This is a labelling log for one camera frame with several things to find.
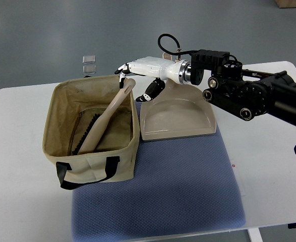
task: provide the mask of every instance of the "black handle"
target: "black handle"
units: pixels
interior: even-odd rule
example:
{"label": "black handle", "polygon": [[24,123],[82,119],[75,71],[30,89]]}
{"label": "black handle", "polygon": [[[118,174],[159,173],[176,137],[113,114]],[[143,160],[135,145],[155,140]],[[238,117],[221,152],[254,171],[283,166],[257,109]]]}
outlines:
{"label": "black handle", "polygon": [[65,163],[65,162],[56,162],[57,176],[58,176],[59,181],[61,183],[61,188],[66,189],[66,190],[73,190],[73,189],[79,188],[84,185],[99,183],[104,180],[110,179],[111,177],[113,177],[115,175],[116,170],[117,170],[117,164],[119,163],[119,161],[120,161],[119,156],[107,157],[106,158],[106,165],[105,165],[106,177],[101,180],[98,180],[98,181],[94,181],[91,183],[82,183],[82,184],[66,181],[65,180],[66,172],[68,170],[72,170],[71,165],[69,163]]}

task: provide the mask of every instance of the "blue cushion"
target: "blue cushion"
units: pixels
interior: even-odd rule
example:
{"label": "blue cushion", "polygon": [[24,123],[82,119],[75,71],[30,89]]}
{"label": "blue cushion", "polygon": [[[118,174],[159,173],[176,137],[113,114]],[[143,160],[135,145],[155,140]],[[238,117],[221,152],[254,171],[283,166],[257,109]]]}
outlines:
{"label": "blue cushion", "polygon": [[74,241],[203,232],[244,223],[240,191],[218,127],[209,136],[140,140],[134,179],[73,191]]}

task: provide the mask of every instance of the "dustpan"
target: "dustpan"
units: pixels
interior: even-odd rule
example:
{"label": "dustpan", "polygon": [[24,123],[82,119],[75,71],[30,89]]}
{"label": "dustpan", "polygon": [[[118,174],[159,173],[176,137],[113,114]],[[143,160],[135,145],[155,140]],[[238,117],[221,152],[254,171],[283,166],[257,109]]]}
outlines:
{"label": "dustpan", "polygon": [[216,132],[216,118],[203,93],[192,85],[166,81],[165,89],[140,110],[144,141],[210,135]]}

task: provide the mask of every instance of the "brush bristles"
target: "brush bristles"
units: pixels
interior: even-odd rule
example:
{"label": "brush bristles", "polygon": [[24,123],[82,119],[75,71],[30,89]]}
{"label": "brush bristles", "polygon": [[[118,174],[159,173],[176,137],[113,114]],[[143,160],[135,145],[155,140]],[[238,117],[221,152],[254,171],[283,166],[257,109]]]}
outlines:
{"label": "brush bristles", "polygon": [[90,130],[92,129],[94,123],[96,122],[96,120],[97,120],[98,117],[100,117],[100,116],[101,116],[101,115],[98,114],[98,113],[94,114],[94,117],[92,118],[91,122],[89,123],[89,125],[88,125],[88,127],[87,127],[85,133],[83,134],[81,140],[80,140],[79,143],[77,144],[75,150],[72,151],[72,154],[73,154],[73,155],[77,155],[77,154],[78,154],[78,152],[79,152],[79,150],[81,149],[81,147],[82,147],[82,145],[83,145],[83,143],[84,143],[84,141],[85,141],[85,139],[86,139],[88,133],[90,132]]}

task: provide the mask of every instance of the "robotic arm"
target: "robotic arm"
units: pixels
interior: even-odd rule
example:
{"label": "robotic arm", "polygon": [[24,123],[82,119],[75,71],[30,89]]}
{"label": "robotic arm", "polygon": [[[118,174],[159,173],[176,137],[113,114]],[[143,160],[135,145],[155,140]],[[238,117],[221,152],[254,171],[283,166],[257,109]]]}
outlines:
{"label": "robotic arm", "polygon": [[[150,101],[164,89],[167,78],[180,84],[199,85],[204,70],[211,71],[208,79],[209,88],[204,90],[204,99],[219,108],[249,121],[265,113],[273,115],[296,126],[296,82],[286,71],[280,73],[263,73],[243,70],[243,64],[229,52],[212,50],[192,50],[169,52],[164,49],[160,40],[163,36],[178,41],[169,34],[158,39],[159,47],[168,54],[180,56],[190,54],[191,61],[145,57],[124,64],[115,74],[120,74],[120,87],[126,74],[133,73],[156,79],[137,101]],[[243,77],[257,78],[256,81],[244,81]]]}

